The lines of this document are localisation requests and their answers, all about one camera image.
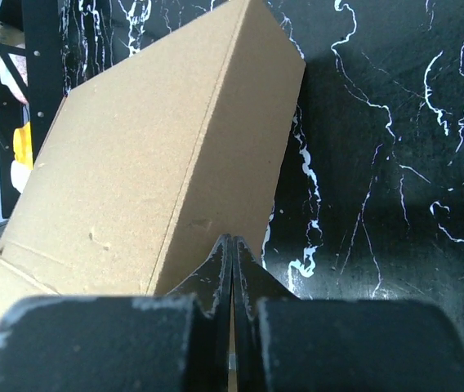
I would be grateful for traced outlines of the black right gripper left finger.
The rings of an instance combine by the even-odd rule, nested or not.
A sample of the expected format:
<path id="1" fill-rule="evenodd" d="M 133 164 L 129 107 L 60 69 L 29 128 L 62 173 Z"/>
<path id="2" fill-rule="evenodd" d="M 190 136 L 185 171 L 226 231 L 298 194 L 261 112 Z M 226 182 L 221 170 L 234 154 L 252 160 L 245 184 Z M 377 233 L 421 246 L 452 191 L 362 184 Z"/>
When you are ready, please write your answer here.
<path id="1" fill-rule="evenodd" d="M 224 391 L 229 235 L 165 296 L 32 296 L 0 320 L 0 391 Z"/>

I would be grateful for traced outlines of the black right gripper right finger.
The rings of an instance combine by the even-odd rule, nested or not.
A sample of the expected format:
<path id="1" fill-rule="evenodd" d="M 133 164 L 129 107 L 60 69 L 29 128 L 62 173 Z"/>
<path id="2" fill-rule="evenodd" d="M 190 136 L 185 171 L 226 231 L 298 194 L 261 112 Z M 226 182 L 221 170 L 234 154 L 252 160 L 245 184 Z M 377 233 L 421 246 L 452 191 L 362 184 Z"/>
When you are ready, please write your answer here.
<path id="1" fill-rule="evenodd" d="M 464 391 L 464 348 L 438 307 L 302 300 L 232 241 L 241 391 Z"/>

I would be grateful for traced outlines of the brown cardboard box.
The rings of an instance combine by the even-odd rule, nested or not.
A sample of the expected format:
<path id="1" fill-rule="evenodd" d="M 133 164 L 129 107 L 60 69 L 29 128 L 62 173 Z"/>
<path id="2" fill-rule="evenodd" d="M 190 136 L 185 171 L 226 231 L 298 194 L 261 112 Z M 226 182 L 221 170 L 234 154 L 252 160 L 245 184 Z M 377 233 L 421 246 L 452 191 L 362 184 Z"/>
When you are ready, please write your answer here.
<path id="1" fill-rule="evenodd" d="M 259 256 L 305 67 L 266 4 L 228 1 L 75 87 L 0 238 L 0 319 L 169 292 L 223 234 Z"/>

